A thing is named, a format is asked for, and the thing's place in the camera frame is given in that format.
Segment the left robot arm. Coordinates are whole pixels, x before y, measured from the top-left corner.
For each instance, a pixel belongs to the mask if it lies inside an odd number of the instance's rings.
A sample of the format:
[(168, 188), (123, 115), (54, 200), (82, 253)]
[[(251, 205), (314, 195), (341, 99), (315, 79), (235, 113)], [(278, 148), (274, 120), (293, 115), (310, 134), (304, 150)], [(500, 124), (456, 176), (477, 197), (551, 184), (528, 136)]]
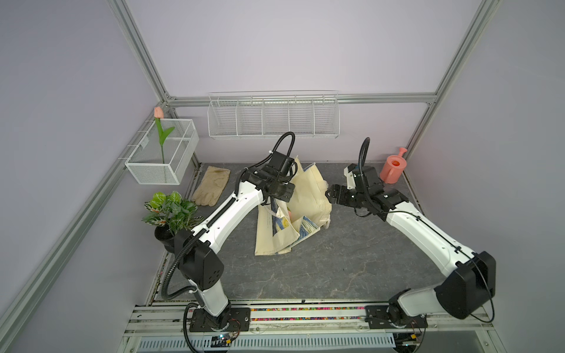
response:
[(249, 212), (270, 199), (288, 202), (294, 189), (286, 177), (245, 170), (230, 198), (203, 223), (176, 236), (172, 269), (188, 280), (188, 290), (204, 312), (205, 326), (225, 329), (231, 320), (231, 303), (221, 283), (225, 266), (218, 256), (225, 241)]

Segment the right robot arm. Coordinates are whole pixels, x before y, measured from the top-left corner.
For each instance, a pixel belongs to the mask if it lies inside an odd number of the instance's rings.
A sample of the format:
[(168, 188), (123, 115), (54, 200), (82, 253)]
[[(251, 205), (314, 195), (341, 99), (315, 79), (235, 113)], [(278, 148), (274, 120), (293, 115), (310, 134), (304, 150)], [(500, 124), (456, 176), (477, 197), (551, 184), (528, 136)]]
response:
[(404, 194), (395, 189), (363, 191), (331, 185), (326, 196), (332, 204), (365, 209), (398, 229), (444, 275), (439, 284), (407, 289), (390, 298), (385, 317), (393, 326), (403, 328), (418, 316), (434, 313), (463, 320), (493, 300), (496, 260), (486, 251), (474, 252), (438, 229)]

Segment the cream starry night tote bag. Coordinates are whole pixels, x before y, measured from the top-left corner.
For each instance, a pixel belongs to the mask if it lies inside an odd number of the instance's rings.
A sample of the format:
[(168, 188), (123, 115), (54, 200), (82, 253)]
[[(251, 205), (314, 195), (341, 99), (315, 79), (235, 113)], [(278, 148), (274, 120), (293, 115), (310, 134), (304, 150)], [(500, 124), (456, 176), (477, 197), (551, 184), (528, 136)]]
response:
[(255, 240), (256, 256), (290, 252), (296, 245), (329, 227), (332, 205), (325, 193), (329, 185), (317, 165), (302, 166), (291, 182), (295, 185), (289, 202), (272, 199), (260, 206)]

